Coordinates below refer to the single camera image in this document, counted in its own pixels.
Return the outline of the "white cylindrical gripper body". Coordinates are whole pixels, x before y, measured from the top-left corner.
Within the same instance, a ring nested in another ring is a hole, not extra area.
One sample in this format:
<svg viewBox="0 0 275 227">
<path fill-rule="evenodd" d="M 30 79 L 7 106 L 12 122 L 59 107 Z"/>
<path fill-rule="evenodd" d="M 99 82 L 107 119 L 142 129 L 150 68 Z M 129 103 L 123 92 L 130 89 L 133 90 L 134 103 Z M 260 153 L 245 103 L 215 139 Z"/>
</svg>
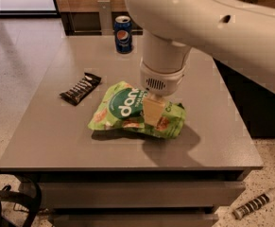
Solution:
<svg viewBox="0 0 275 227">
<path fill-rule="evenodd" d="M 154 62 L 150 64 L 141 59 L 141 85 L 151 94 L 170 96 L 178 90 L 184 77 L 185 68 L 185 60 Z"/>
</svg>

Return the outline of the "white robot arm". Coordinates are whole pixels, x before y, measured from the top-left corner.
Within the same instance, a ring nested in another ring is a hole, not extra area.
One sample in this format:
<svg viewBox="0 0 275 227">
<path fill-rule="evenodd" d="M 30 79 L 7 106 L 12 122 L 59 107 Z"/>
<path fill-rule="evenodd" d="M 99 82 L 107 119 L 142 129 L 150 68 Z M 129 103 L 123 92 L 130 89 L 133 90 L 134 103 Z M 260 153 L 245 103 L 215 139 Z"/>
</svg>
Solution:
<svg viewBox="0 0 275 227">
<path fill-rule="evenodd" d="M 192 48 L 275 94 L 275 9 L 237 0 L 125 0 L 143 29 L 144 119 L 157 126 Z"/>
</svg>

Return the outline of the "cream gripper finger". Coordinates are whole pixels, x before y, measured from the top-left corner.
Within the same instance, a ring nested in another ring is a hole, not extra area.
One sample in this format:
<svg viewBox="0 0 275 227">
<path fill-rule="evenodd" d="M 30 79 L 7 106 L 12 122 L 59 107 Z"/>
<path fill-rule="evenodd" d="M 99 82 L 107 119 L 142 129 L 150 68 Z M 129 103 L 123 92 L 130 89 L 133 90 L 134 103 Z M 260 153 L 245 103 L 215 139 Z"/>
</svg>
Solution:
<svg viewBox="0 0 275 227">
<path fill-rule="evenodd" d="M 165 99 L 162 96 L 147 94 L 143 99 L 143 112 L 145 123 L 157 126 L 162 117 Z"/>
</svg>

